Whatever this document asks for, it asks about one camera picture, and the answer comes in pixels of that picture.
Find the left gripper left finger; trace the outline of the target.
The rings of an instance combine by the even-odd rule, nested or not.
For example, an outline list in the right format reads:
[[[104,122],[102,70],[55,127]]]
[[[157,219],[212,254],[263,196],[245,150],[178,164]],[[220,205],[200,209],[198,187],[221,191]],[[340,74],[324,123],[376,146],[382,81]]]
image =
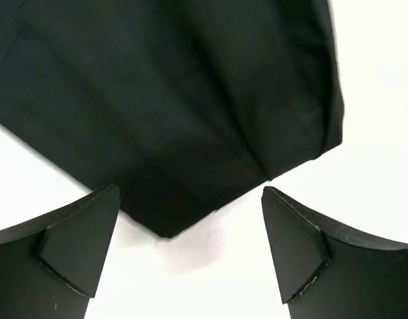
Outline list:
[[[0,319],[83,318],[121,202],[111,185],[0,230]]]

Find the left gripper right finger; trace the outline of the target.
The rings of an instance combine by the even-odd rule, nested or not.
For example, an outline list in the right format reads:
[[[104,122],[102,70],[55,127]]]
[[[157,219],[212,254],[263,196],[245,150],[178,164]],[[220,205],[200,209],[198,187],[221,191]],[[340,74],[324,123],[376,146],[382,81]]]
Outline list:
[[[261,198],[291,318],[408,319],[408,244],[323,215],[275,187]]]

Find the black pleated skirt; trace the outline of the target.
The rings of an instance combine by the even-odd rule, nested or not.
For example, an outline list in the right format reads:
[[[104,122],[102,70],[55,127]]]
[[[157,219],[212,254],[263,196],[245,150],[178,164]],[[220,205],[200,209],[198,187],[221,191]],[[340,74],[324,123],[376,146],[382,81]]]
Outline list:
[[[0,1],[0,125],[174,237],[342,142],[327,1]]]

